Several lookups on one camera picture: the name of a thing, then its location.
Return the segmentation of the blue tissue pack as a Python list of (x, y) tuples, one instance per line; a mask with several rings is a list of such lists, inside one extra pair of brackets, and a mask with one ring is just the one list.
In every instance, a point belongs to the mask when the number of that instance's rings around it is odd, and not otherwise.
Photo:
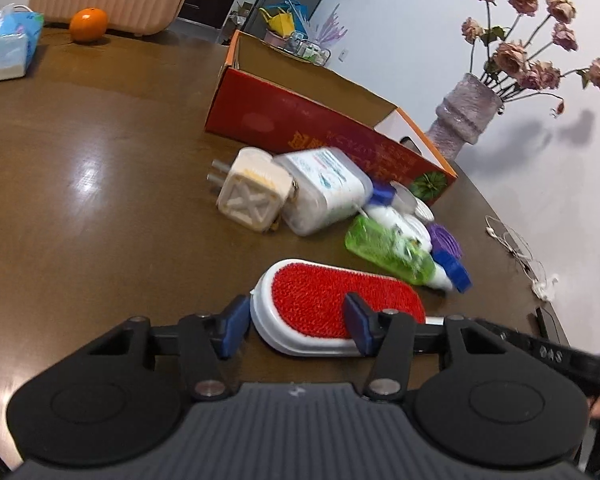
[(44, 16), (11, 3), (0, 10), (0, 81), (23, 77), (33, 60)]

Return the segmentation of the red cardboard box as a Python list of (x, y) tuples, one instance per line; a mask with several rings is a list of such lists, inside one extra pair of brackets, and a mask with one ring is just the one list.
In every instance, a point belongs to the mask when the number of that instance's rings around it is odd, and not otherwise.
[(457, 179), (402, 108), (244, 32), (230, 42), (204, 128), (274, 154), (339, 148), (427, 204)]

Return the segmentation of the black phone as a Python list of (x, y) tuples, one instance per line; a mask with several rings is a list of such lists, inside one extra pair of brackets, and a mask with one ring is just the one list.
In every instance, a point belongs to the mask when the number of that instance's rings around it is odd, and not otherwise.
[(540, 304), (535, 309), (535, 318), (542, 338), (554, 342), (554, 344), (568, 346), (568, 338), (562, 329), (562, 324), (560, 324), (557, 314), (550, 304)]

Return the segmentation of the pink textured vase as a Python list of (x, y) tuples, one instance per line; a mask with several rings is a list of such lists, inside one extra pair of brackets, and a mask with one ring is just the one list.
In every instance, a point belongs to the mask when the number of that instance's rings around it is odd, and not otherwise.
[(493, 90), (466, 73), (437, 106), (426, 136), (445, 159), (454, 160), (465, 144), (478, 142), (502, 106)]

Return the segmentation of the purple plastic lid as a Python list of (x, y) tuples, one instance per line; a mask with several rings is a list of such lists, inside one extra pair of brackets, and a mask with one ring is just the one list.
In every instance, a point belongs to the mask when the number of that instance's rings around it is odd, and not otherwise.
[(463, 251), (460, 243), (439, 223), (429, 223), (426, 225), (431, 240), (431, 247), (434, 252), (445, 250), (457, 259), (463, 258)]

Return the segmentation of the yellow watering can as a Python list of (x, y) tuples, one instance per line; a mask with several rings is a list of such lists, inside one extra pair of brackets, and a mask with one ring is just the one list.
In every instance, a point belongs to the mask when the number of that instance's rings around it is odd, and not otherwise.
[(279, 9), (276, 14), (271, 14), (263, 6), (260, 7), (259, 13), (264, 19), (265, 25), (270, 32), (280, 38), (288, 39), (295, 31), (294, 18), (288, 11)]

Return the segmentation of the dried pink roses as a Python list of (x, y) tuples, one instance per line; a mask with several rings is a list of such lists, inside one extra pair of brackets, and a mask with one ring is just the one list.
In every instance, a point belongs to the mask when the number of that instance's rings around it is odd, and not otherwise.
[(486, 22), (466, 18), (460, 25), (463, 39), (473, 49), (484, 47), (484, 61), (479, 81), (493, 91), (505, 105), (548, 96), (557, 101), (554, 116), (564, 112), (565, 100), (558, 93), (560, 84), (574, 75), (583, 88), (600, 92), (600, 56), (587, 66), (561, 70), (555, 63), (542, 60), (541, 55), (555, 47), (564, 52), (576, 52), (579, 44), (572, 24), (577, 17), (571, 0), (507, 0), (515, 11), (513, 24), (494, 24), (492, 9), (496, 0), (478, 0), (486, 7)]

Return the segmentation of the orange fruit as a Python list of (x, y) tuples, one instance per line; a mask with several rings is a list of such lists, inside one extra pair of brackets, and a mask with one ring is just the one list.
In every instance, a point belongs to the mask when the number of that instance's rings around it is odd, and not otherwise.
[(69, 23), (71, 40), (91, 44), (101, 40), (108, 28), (108, 14), (99, 8), (86, 8), (73, 15)]

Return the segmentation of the green liquid bottle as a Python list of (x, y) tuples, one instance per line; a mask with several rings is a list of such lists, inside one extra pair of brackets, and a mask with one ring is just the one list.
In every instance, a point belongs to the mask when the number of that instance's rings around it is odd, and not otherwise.
[(376, 264), (411, 285), (428, 285), (434, 278), (434, 260), (416, 240), (357, 216), (344, 238), (349, 252)]

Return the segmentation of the white bottle blue cap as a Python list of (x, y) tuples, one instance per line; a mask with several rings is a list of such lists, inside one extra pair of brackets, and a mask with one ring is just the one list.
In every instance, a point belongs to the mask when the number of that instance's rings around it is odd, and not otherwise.
[(373, 183), (373, 194), (364, 206), (366, 216), (389, 230), (399, 232), (419, 244), (434, 260), (436, 273), (425, 286), (442, 292), (467, 292), (471, 279), (462, 263), (445, 250), (434, 252), (426, 225), (434, 222), (431, 209), (408, 188), (398, 182)]

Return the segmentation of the red white lint brush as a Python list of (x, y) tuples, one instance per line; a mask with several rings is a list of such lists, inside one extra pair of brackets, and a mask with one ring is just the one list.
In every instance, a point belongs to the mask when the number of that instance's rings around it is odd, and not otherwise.
[(417, 292), (395, 278), (301, 259), (274, 263), (250, 292), (253, 326), (274, 350), (299, 358), (357, 356), (343, 301), (355, 292), (375, 311), (396, 309), (426, 321)]

